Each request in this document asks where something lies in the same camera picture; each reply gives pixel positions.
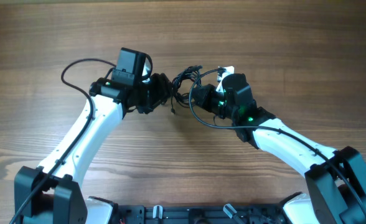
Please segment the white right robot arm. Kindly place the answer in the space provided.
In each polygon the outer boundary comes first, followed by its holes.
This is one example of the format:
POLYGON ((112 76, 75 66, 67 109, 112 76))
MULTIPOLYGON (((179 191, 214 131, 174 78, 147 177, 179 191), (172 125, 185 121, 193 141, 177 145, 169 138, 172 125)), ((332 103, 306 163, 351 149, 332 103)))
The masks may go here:
POLYGON ((283 203, 290 223, 366 223, 366 162, 358 150, 318 144, 256 105, 244 74, 231 74, 219 86, 196 78, 189 104, 231 120, 243 142, 281 159, 301 174, 308 192, 283 203))

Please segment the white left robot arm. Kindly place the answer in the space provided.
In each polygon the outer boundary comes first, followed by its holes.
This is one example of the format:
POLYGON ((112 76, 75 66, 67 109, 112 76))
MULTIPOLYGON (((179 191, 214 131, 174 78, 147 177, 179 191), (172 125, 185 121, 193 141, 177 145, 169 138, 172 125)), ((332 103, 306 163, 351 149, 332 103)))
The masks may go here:
POLYGON ((165 74, 153 73, 150 56, 122 48, 117 63, 83 94, 80 116, 60 144, 33 169, 14 179, 11 223, 121 223, 118 204, 84 199, 85 174, 107 136, 127 113, 148 114, 170 97, 165 74))

